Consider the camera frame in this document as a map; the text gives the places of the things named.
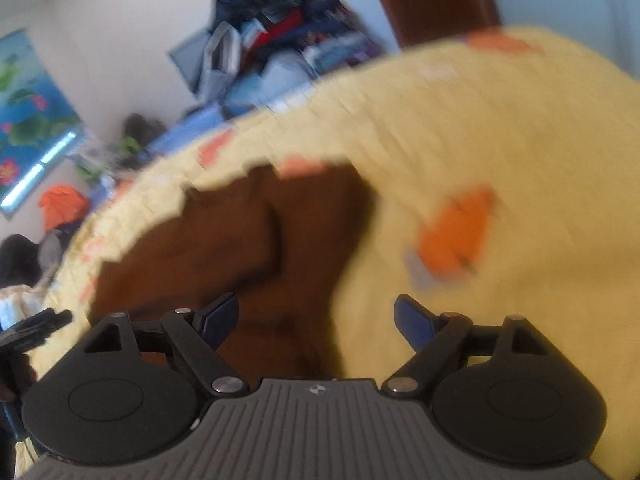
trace red flower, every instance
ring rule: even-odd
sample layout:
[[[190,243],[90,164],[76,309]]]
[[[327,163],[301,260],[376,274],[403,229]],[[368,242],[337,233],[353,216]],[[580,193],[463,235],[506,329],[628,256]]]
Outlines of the red flower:
[[[15,182],[18,173],[20,173],[20,168],[18,168],[15,160],[8,158],[0,164],[0,185],[10,186]]]
[[[47,109],[47,100],[41,95],[34,95],[31,100],[33,101],[33,104],[36,105],[38,111],[43,112]]]

